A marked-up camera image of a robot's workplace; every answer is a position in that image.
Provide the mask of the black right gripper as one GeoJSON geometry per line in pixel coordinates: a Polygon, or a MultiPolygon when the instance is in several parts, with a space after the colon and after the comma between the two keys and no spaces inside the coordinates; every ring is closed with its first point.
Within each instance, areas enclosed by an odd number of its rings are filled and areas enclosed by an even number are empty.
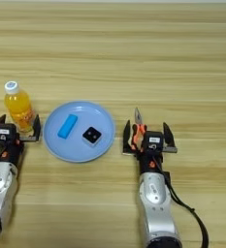
{"type": "Polygon", "coordinates": [[[163,154],[177,153],[178,149],[175,147],[175,140],[173,133],[166,122],[163,123],[164,140],[170,147],[160,148],[146,148],[133,149],[129,144],[130,139],[130,120],[127,121],[123,131],[123,153],[134,155],[139,161],[140,174],[145,172],[160,172],[162,170],[163,154]]]}

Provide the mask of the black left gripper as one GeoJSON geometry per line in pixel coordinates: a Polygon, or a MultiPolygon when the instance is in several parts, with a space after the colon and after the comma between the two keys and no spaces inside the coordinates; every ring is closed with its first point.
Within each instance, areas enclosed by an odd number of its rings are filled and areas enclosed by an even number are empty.
{"type": "MultiPolygon", "coordinates": [[[[0,124],[5,124],[6,114],[0,117],[0,124]]],[[[11,163],[18,166],[19,158],[24,150],[26,142],[37,142],[41,134],[41,121],[39,114],[36,115],[33,124],[33,136],[24,137],[16,135],[14,138],[5,136],[0,139],[0,162],[11,163]]]]}

